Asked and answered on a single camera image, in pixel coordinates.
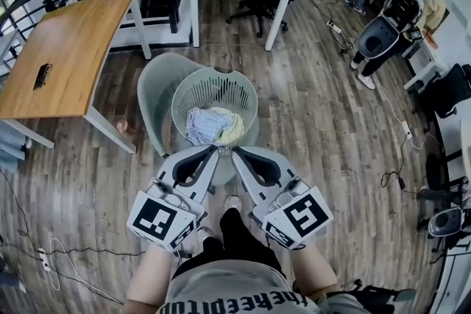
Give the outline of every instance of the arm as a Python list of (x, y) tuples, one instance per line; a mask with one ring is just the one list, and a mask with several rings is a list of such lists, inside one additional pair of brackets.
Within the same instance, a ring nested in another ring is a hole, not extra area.
[(304, 296), (317, 300), (322, 294), (343, 290), (328, 261), (321, 255), (314, 241), (307, 240), (306, 247), (290, 251), (296, 283)]
[(131, 279), (123, 314), (155, 314), (165, 302), (173, 255), (156, 246), (149, 248)]

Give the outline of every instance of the white table leg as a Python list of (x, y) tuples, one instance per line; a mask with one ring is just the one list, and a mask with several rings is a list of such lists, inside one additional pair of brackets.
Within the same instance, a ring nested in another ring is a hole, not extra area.
[(53, 142), (51, 142), (49, 139), (46, 139), (44, 136), (41, 136), (37, 134), (36, 132), (32, 131), (31, 129), (26, 127), (24, 124), (21, 124), (15, 119), (3, 119), (3, 122), (13, 127), (16, 131), (22, 133), (24, 136), (27, 136), (28, 138), (38, 142), (39, 144), (42, 144), (46, 146), (47, 148), (54, 149)]
[(422, 68), (418, 74), (416, 74), (412, 79), (410, 79), (403, 88), (408, 90), (412, 85), (414, 85), (419, 80), (422, 80), (427, 76), (427, 74), (433, 69), (436, 68), (436, 63), (434, 61), (428, 63), (424, 68)]
[(125, 135), (121, 134), (109, 121), (107, 121), (107, 119), (101, 115), (98, 110), (93, 107), (93, 105), (90, 105), (87, 115), (84, 115), (83, 118), (93, 124), (98, 130), (103, 132), (125, 151), (129, 153), (135, 153), (135, 145), (132, 144)]
[(193, 33), (193, 47), (199, 47), (198, 0), (191, 0), (191, 30)]
[(149, 42), (146, 38), (146, 32), (144, 30), (144, 23), (142, 22), (141, 10), (139, 9), (138, 0), (131, 1), (131, 13), (132, 18), (134, 19), (135, 28), (138, 30), (139, 38), (141, 39), (141, 46), (144, 57), (146, 59), (150, 59), (152, 55), (150, 52)]
[(283, 20), (283, 15), (285, 14), (286, 7), (288, 6), (289, 0), (280, 0), (278, 4), (277, 12), (275, 18), (273, 19), (272, 28), (266, 39), (265, 50), (270, 51), (273, 47), (273, 42), (277, 36), (278, 29), (280, 28), (281, 21)]

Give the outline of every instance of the person in yellow shirt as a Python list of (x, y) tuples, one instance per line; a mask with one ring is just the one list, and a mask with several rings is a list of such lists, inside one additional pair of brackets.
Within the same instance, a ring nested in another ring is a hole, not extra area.
[[(422, 35), (425, 35), (427, 31), (432, 31), (440, 25), (440, 22), (445, 15), (446, 4), (444, 0), (424, 0), (424, 6), (422, 9), (422, 15), (417, 22), (417, 27), (420, 28)], [(411, 47), (413, 41), (411, 41), (405, 34), (401, 34), (398, 42), (392, 46), (385, 54), (371, 59), (364, 67), (361, 73), (358, 73), (358, 80), (369, 89), (375, 89), (375, 83), (372, 81), (372, 75), (381, 67), (385, 61), (396, 54), (403, 54), (409, 47)], [(361, 52), (357, 52), (350, 68), (356, 70), (365, 57)]]

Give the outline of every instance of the cable outlet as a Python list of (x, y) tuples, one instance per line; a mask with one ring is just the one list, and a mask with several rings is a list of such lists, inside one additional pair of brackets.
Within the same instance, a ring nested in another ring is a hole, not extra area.
[(341, 29), (337, 25), (335, 25), (332, 21), (328, 21), (327, 26), (331, 28), (335, 33), (341, 34)]
[(412, 139), (411, 129), (406, 121), (401, 122), (401, 126), (403, 127), (404, 135), (410, 140)]
[(41, 258), (41, 261), (43, 263), (43, 268), (44, 268), (44, 271), (45, 272), (51, 272), (52, 269), (50, 269), (50, 264), (49, 264), (49, 258), (47, 257), (47, 255), (45, 254), (46, 251), (43, 249), (43, 248), (40, 248), (38, 249), (38, 253), (39, 253), (39, 258)]

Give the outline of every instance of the gray chair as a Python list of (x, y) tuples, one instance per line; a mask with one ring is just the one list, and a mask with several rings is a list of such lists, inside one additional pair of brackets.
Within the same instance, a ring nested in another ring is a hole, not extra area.
[(193, 60), (168, 52), (147, 63), (139, 76), (138, 101), (142, 118), (152, 145), (162, 157), (169, 155), (163, 146), (162, 126), (173, 95), (188, 75), (201, 68), (204, 66)]

